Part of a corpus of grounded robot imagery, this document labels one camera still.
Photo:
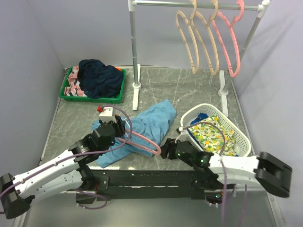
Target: beige hanger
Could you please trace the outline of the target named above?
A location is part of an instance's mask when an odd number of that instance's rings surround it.
[[[185,47],[186,47],[186,50],[187,50],[187,53],[188,53],[188,56],[189,56],[189,61],[190,61],[190,66],[191,66],[191,70],[193,72],[193,74],[196,74],[198,69],[199,69],[199,66],[200,66],[200,60],[199,60],[199,52],[198,52],[198,46],[197,46],[197,42],[196,42],[196,38],[195,38],[195,35],[194,35],[194,32],[193,32],[193,29],[191,28],[190,26],[190,22],[192,22],[193,18],[195,17],[195,14],[196,14],[196,4],[194,4],[194,12],[192,13],[192,15],[190,16],[190,21],[188,21],[187,17],[185,16],[185,14],[178,10],[177,12],[177,15],[176,15],[176,23],[177,23],[177,27],[179,29],[179,32],[180,32],[180,35],[181,35],[181,38],[185,44]],[[184,36],[184,33],[180,27],[180,24],[179,24],[179,21],[178,21],[178,18],[179,18],[179,15],[184,19],[187,27],[188,27],[188,30],[189,30],[189,33],[190,33],[190,36],[191,36],[191,39],[193,40],[193,44],[194,44],[194,49],[195,49],[195,54],[196,54],[196,68],[194,66],[194,61],[193,61],[193,57],[191,56],[191,52],[190,52],[190,49],[189,49],[189,46],[188,46],[188,43],[186,41],[186,38]]]
[[[218,57],[218,50],[217,50],[217,46],[216,46],[216,42],[214,40],[214,36],[213,36],[213,33],[212,33],[212,30],[210,29],[210,24],[213,20],[215,20],[217,14],[218,14],[218,10],[219,10],[219,4],[218,4],[218,0],[212,0],[212,3],[214,4],[214,13],[209,17],[208,21],[205,20],[204,16],[197,12],[196,10],[195,11],[195,15],[191,18],[194,18],[195,16],[198,16],[202,22],[204,23],[206,29],[207,29],[207,32],[208,32],[208,36],[212,42],[212,46],[213,46],[213,51],[214,51],[214,58],[215,58],[215,64],[216,64],[216,68],[213,69],[213,65],[212,65],[212,62],[210,60],[210,57],[209,57],[209,54],[208,54],[208,51],[207,51],[207,48],[203,42],[203,39],[199,33],[199,31],[197,30],[195,24],[194,24],[194,20],[191,19],[190,20],[190,25],[189,26],[192,26],[195,30],[195,33],[197,34],[198,36],[198,40],[200,41],[202,47],[203,47],[203,50],[204,50],[204,53],[205,53],[205,56],[206,56],[206,60],[208,62],[208,66],[209,66],[209,70],[211,72],[211,74],[214,76],[218,73],[219,71],[219,57]]]

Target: blue cloth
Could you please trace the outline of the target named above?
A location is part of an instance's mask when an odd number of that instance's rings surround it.
[[[208,118],[208,115],[207,114],[204,114],[204,113],[199,113],[198,117],[196,119],[194,119],[190,124],[194,124],[194,123],[197,123],[197,122],[200,122],[204,119]],[[196,140],[196,138],[194,137],[194,135],[189,131],[189,129],[187,130],[188,133],[190,134],[190,136],[195,140],[195,142],[197,144],[200,145],[200,143]]]
[[[121,90],[123,72],[99,60],[79,62],[79,86],[89,98],[116,97]]]
[[[133,131],[149,138],[150,140],[160,145],[176,115],[177,111],[172,106],[170,101],[166,99],[163,102],[152,105],[149,109],[141,112],[137,117],[131,119]],[[94,122],[91,127],[92,130],[98,128],[99,125],[99,121]],[[155,149],[155,147],[149,142],[146,142],[145,140],[135,135],[131,136],[130,141],[138,143],[150,149]],[[116,143],[111,146],[111,148],[116,148],[121,143],[121,141],[116,139]],[[97,160],[97,163],[102,168],[105,168],[108,165],[126,157],[132,152],[140,153],[150,157],[152,156],[152,153],[150,152],[147,152],[130,144],[125,144],[118,150],[114,150],[100,156]]]

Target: metal pole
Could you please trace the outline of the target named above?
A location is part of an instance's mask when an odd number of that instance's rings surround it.
[[[135,5],[140,6],[169,6],[169,7],[188,7],[193,8],[192,2],[175,2],[175,1],[146,1],[146,0],[134,0]],[[197,8],[214,9],[214,5],[211,2],[197,2]],[[238,4],[219,3],[219,9],[233,9],[240,10]],[[259,6],[245,6],[245,10],[258,11]]]
[[[255,22],[254,22],[254,24],[252,25],[250,33],[248,34],[248,36],[246,38],[246,41],[245,41],[245,43],[244,43],[244,45],[243,45],[243,47],[241,49],[241,52],[240,52],[240,61],[242,60],[242,58],[243,58],[243,56],[244,56],[244,54],[246,52],[246,49],[247,49],[248,45],[250,44],[251,39],[252,39],[252,37],[254,36],[254,34],[255,34],[256,30],[257,30],[257,27],[258,27],[260,21],[261,21],[261,18],[257,17],[256,20],[255,20]],[[225,81],[225,86],[223,88],[223,92],[226,92],[227,89],[229,88],[229,86],[231,84],[232,84],[232,77],[228,74],[228,77],[227,77],[227,79]]]
[[[133,65],[134,65],[134,83],[135,83],[135,85],[139,85],[134,11],[130,11],[129,14],[130,14],[130,19],[131,19],[131,38],[132,38],[132,52],[133,52]]]

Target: clothing rack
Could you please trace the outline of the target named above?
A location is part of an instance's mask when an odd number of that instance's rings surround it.
[[[250,44],[251,39],[254,36],[257,27],[269,5],[270,5],[270,0],[263,0],[262,3],[257,6],[250,6],[250,5],[245,6],[244,10],[257,11],[258,14],[246,38],[246,41],[240,51],[240,61],[242,60],[246,52],[246,49]],[[163,6],[163,7],[185,7],[185,8],[194,7],[192,2],[128,0],[128,10],[130,13],[130,22],[131,22],[131,39],[132,39],[133,66],[134,66],[133,110],[138,110],[139,90],[141,89],[141,83],[140,83],[141,66],[140,64],[138,64],[138,60],[137,60],[137,43],[136,43],[136,28],[135,28],[135,14],[134,14],[136,6]],[[211,2],[210,3],[197,2],[197,8],[214,9],[214,5]],[[238,4],[219,3],[219,9],[240,10],[240,7]],[[224,71],[221,70],[219,71],[219,78],[220,78],[219,95],[221,97],[222,112],[224,115],[228,116],[227,95],[228,95],[228,88],[232,84],[232,77],[230,75],[227,75],[227,78],[225,79]]]

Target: wooden hanger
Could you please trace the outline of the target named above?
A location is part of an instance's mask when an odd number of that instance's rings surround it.
[[[179,32],[180,32],[180,35],[181,35],[181,38],[185,44],[185,47],[186,47],[186,50],[187,50],[187,53],[188,53],[188,56],[189,56],[189,61],[190,61],[190,66],[191,66],[191,70],[193,72],[193,74],[196,74],[198,69],[199,69],[199,66],[200,66],[200,60],[199,60],[199,52],[198,52],[198,46],[197,46],[197,42],[196,42],[196,38],[195,38],[195,35],[194,35],[194,32],[193,32],[193,29],[191,28],[190,24],[191,24],[191,21],[194,19],[195,17],[195,14],[196,14],[196,9],[197,9],[197,4],[196,4],[196,0],[191,0],[191,2],[194,4],[194,11],[193,13],[191,14],[190,16],[190,21],[188,21],[187,17],[185,16],[185,14],[178,10],[177,12],[177,15],[176,15],[176,23],[177,23],[177,27],[179,29]],[[186,38],[184,36],[184,33],[180,27],[180,24],[179,24],[179,16],[181,16],[183,18],[183,20],[185,21],[187,27],[188,27],[188,30],[189,30],[189,33],[190,33],[190,36],[191,36],[191,39],[193,40],[193,44],[194,44],[194,50],[195,50],[195,54],[196,54],[196,68],[194,66],[194,61],[193,61],[193,57],[191,55],[191,52],[190,52],[190,49],[189,49],[189,46],[188,46],[188,43],[186,41]]]
[[[218,0],[212,0],[212,3],[214,4],[214,13],[209,17],[208,21],[205,20],[204,16],[197,12],[195,13],[195,16],[198,16],[202,22],[204,23],[206,29],[207,29],[207,32],[208,32],[208,36],[212,42],[212,46],[213,46],[213,51],[214,51],[214,58],[215,58],[215,63],[216,63],[216,68],[213,69],[213,65],[212,65],[212,62],[210,60],[210,57],[209,57],[209,54],[208,54],[208,51],[207,51],[207,48],[203,42],[203,39],[199,33],[199,31],[197,30],[195,24],[194,24],[194,20],[190,20],[190,25],[194,28],[195,30],[195,33],[196,35],[198,36],[198,40],[200,41],[202,47],[203,47],[203,50],[204,50],[204,53],[205,53],[205,56],[206,56],[206,60],[208,62],[208,66],[209,66],[209,70],[211,72],[211,74],[214,76],[218,73],[219,71],[219,57],[218,57],[218,51],[217,51],[217,46],[216,46],[216,42],[214,40],[214,36],[213,36],[213,33],[212,33],[212,30],[210,29],[210,24],[213,20],[215,20],[217,14],[218,14],[218,11],[219,11],[219,3],[218,3]]]
[[[240,71],[240,66],[241,66],[239,47],[238,47],[236,35],[235,35],[232,27],[234,26],[235,22],[241,20],[241,18],[243,16],[243,13],[244,13],[244,1],[243,0],[237,0],[237,4],[240,6],[240,14],[238,16],[234,16],[231,23],[228,21],[227,17],[223,15],[223,13],[218,12],[218,14],[217,14],[226,23],[226,25],[228,26],[228,29],[229,29],[229,31],[231,33],[232,42],[233,42],[233,46],[234,46],[235,53],[236,53],[237,68],[236,68],[235,72],[232,70],[232,64],[231,64],[230,57],[229,57],[229,55],[227,53],[226,47],[224,45],[224,42],[223,42],[222,37],[220,35],[220,32],[219,32],[219,30],[217,28],[216,22],[215,22],[215,20],[213,20],[213,26],[214,26],[214,29],[215,29],[215,31],[217,33],[219,42],[220,42],[220,44],[221,44],[221,46],[223,48],[223,52],[224,52],[224,55],[225,55],[225,59],[226,59],[227,66],[228,66],[229,73],[230,73],[231,77],[235,77],[235,76],[238,75],[238,73]]]

